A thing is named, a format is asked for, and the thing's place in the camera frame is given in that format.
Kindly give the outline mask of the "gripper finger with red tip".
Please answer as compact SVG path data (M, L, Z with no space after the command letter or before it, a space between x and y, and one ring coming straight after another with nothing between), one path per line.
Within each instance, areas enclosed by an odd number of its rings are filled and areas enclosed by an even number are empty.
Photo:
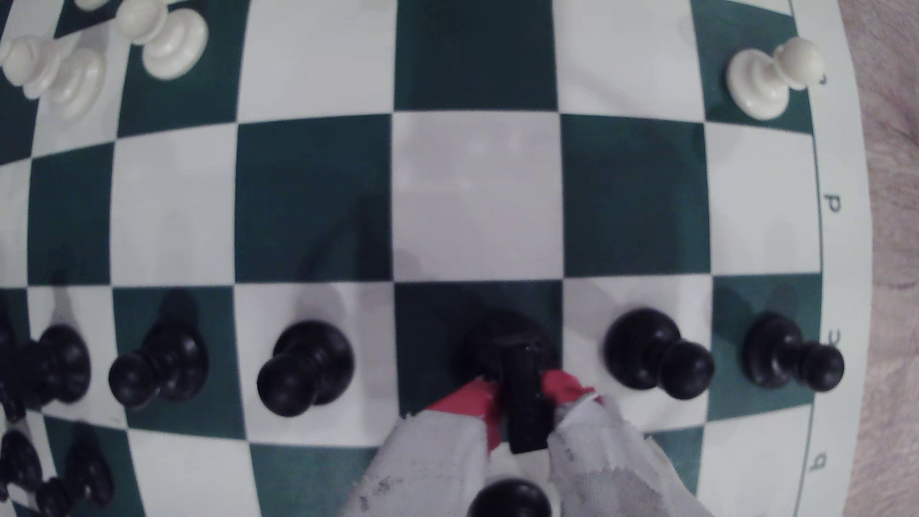
M555 405L547 445L550 478L566 516L698 516L700 501L651 438L610 395L566 371L546 371Z
M501 442L500 387L474 379L397 422L340 516L466 516Z

